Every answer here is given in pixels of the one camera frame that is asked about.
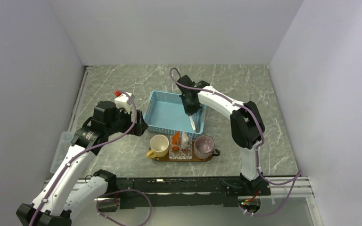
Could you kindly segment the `yellow mug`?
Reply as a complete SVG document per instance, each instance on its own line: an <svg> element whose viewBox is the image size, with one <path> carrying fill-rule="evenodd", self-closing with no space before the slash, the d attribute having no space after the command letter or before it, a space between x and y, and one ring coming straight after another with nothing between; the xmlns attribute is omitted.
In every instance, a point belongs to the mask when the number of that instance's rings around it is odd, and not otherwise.
<svg viewBox="0 0 362 226"><path fill-rule="evenodd" d="M162 158L169 152L169 139L165 135L155 135L150 140L150 150L146 153L147 158Z"/></svg>

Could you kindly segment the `orange toothpaste tube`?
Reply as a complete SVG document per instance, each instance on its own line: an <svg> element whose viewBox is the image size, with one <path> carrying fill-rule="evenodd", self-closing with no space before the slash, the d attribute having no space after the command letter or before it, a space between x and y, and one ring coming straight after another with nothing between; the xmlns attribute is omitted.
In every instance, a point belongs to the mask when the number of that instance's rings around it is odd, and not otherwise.
<svg viewBox="0 0 362 226"><path fill-rule="evenodd" d="M177 131L173 136L172 136L172 150L173 153L178 153L179 152L179 144L180 144L180 131Z"/></svg>

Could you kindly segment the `white toothpaste tube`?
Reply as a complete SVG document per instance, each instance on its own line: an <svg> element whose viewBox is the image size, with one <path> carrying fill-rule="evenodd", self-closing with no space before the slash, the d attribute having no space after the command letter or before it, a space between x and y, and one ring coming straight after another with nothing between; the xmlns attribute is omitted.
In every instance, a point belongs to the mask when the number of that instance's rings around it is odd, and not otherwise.
<svg viewBox="0 0 362 226"><path fill-rule="evenodd" d="M189 137L185 131L181 134L181 150L184 154L189 153Z"/></svg>

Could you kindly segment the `clear glass holder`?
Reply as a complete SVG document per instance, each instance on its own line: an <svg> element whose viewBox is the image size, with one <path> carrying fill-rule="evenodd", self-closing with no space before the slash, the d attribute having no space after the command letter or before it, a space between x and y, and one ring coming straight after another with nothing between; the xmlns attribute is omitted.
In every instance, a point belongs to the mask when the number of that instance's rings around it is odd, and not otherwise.
<svg viewBox="0 0 362 226"><path fill-rule="evenodd" d="M179 144L179 152L178 153L173 153L172 150L172 136L170 138L170 146L169 146L169 153L168 153L168 157L170 160L180 160L180 161L186 161L186 160L191 160L192 156L193 156L193 145L192 145L192 137L189 137L189 153L188 154L184 154L181 150L181 142Z"/></svg>

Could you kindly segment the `purple mug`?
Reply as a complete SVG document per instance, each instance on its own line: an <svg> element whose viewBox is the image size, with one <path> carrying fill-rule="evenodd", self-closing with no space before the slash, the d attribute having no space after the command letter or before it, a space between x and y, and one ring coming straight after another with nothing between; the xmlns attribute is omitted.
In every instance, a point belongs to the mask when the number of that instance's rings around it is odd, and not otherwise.
<svg viewBox="0 0 362 226"><path fill-rule="evenodd" d="M200 135L195 139L193 153L201 160L218 157L221 154L221 152L215 148L214 140L207 135Z"/></svg>

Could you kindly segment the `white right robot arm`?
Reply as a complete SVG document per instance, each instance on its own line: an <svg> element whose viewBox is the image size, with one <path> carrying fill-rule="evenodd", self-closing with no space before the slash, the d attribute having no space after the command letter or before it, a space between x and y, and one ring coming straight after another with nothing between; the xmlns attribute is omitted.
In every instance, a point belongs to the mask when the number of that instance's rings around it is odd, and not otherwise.
<svg viewBox="0 0 362 226"><path fill-rule="evenodd" d="M178 80L172 78L181 91L184 111L187 115L196 113L201 105L206 105L230 121L234 142L246 151L241 152L241 190L253 195L259 189L257 179L262 176L258 151L264 144L265 127L256 104L235 100L219 92L205 81L193 82L184 75Z"/></svg>

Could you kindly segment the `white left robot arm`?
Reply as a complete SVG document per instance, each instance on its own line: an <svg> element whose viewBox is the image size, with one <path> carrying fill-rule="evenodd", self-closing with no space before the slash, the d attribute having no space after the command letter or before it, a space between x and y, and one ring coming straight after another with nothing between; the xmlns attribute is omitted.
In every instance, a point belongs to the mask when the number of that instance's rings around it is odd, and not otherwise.
<svg viewBox="0 0 362 226"><path fill-rule="evenodd" d="M127 101L100 101L77 130L68 152L52 179L30 204L21 204L16 215L24 226L70 226L80 213L100 196L112 197L119 190L117 177L106 170L96 171L91 179L73 191L82 172L110 143L130 134L141 136L148 128L132 98Z"/></svg>

